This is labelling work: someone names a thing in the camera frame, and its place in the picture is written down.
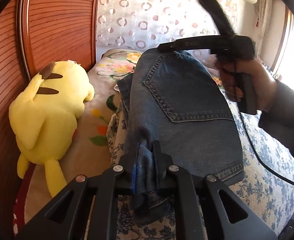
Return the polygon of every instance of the person's arm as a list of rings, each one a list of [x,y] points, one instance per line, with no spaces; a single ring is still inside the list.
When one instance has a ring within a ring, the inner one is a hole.
[[[234,94],[234,78],[229,74],[234,71],[234,64],[217,61],[216,67],[229,99],[237,101],[243,97],[239,88]],[[255,60],[238,60],[237,72],[252,76],[258,110],[263,111],[259,127],[285,145],[294,157],[294,91],[276,82]]]

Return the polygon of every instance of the bed sheet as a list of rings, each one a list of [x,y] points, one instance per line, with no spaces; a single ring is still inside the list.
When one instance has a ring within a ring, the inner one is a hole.
[[[226,98],[224,90],[220,91]],[[294,186],[277,178],[258,162],[246,136],[237,104],[227,98],[226,100],[238,128],[245,172],[243,181],[229,188],[279,235],[294,213]],[[255,150],[270,168],[294,181],[294,158],[286,147],[258,127],[260,115],[261,112],[255,116],[242,114]],[[124,153],[126,133],[127,128],[120,104],[117,112],[111,118],[107,131],[112,166],[118,163]],[[118,239],[175,239],[174,214],[139,228],[134,224],[129,201],[128,196],[119,196]]]
[[[106,131],[120,102],[120,94],[114,90],[114,86],[118,79],[135,70],[140,55],[140,52],[131,50],[112,49],[88,72],[95,95],[91,102],[85,102],[85,112],[77,121],[73,142],[60,160],[67,182],[79,174],[97,176],[109,168]],[[14,233],[50,200],[44,166],[31,164],[14,207]]]

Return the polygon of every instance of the jeans back pocket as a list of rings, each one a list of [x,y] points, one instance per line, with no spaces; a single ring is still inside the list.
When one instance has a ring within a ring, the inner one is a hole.
[[[162,54],[143,83],[171,122],[234,121],[224,96],[206,67],[191,55],[179,52]]]

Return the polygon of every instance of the pikachu plush toy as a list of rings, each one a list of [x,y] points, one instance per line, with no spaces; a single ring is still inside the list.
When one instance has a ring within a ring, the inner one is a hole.
[[[45,165],[52,197],[66,186],[58,161],[71,144],[84,101],[91,101],[94,93],[86,71],[73,61],[50,63],[32,78],[9,107],[10,125],[21,152],[20,178],[32,162]]]

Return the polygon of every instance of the human hand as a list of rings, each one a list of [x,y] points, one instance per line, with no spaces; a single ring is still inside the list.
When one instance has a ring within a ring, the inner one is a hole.
[[[234,94],[234,78],[229,72],[234,72],[234,62],[224,62],[217,60],[215,66],[220,70],[220,79],[226,90],[228,98],[234,102],[240,101],[243,92],[236,87]],[[267,70],[255,60],[237,60],[237,72],[247,73],[252,76],[252,84],[256,92],[258,110],[269,112],[277,92],[277,82],[267,72]]]

